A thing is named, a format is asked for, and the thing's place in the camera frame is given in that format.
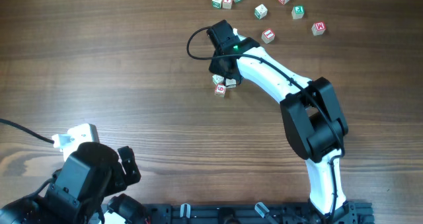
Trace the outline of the blue-sided snail block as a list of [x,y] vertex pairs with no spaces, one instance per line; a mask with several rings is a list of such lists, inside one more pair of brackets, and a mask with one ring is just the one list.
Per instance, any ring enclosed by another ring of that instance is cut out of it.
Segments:
[[235,88],[237,86],[237,81],[235,79],[225,79],[225,86],[228,89]]

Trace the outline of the green-sided bird block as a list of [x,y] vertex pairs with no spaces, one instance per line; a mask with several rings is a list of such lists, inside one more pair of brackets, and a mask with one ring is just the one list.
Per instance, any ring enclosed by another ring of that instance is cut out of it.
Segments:
[[225,83],[225,78],[222,77],[221,75],[213,75],[212,81],[214,82],[215,85],[223,85]]

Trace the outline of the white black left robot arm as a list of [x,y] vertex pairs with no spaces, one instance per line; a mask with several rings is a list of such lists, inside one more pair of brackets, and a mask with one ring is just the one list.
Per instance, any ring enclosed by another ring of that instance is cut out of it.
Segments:
[[111,223],[113,213],[124,223],[147,223],[145,207],[122,192],[141,180],[133,150],[113,150],[85,142],[40,189],[1,208],[2,223],[88,223],[97,215]]

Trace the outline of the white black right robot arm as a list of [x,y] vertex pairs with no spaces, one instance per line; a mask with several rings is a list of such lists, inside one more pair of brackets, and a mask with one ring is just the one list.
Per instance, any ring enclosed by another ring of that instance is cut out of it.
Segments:
[[209,70],[226,79],[252,81],[280,104],[286,139],[306,162],[310,202],[323,223],[340,218],[346,201],[340,182],[340,159],[348,133],[331,83],[295,74],[270,57],[250,37],[242,37],[222,20],[206,31],[215,51]]

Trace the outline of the red 6 number block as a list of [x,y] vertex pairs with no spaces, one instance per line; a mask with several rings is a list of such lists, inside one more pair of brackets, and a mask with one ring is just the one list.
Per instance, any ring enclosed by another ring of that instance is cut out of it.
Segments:
[[223,84],[217,84],[215,86],[214,95],[219,97],[224,97],[226,93],[226,86]]

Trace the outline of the red I letter block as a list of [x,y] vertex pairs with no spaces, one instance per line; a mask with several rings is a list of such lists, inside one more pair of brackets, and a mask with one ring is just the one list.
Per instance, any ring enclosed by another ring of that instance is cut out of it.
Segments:
[[261,36],[265,44],[269,44],[270,42],[272,42],[275,39],[275,37],[276,37],[275,33],[271,28],[265,30]]

